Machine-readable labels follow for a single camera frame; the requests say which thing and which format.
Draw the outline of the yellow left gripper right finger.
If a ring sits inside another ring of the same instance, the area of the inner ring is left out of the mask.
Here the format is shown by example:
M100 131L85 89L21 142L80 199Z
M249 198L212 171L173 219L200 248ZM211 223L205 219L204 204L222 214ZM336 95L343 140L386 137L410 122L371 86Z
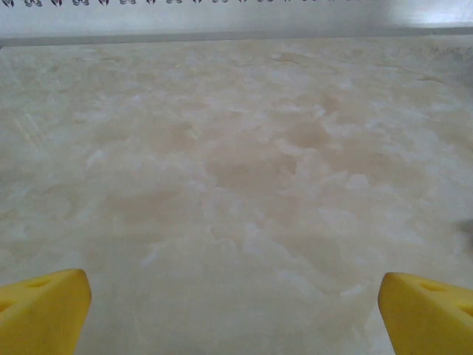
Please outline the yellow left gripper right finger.
M390 272L378 307L396 354L472 354L472 290Z

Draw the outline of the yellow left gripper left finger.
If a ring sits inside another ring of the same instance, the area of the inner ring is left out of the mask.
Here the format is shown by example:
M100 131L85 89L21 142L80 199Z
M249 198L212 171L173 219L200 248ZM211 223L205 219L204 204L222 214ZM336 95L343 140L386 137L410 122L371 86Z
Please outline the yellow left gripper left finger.
M73 354L92 300L84 270L1 287L1 353Z

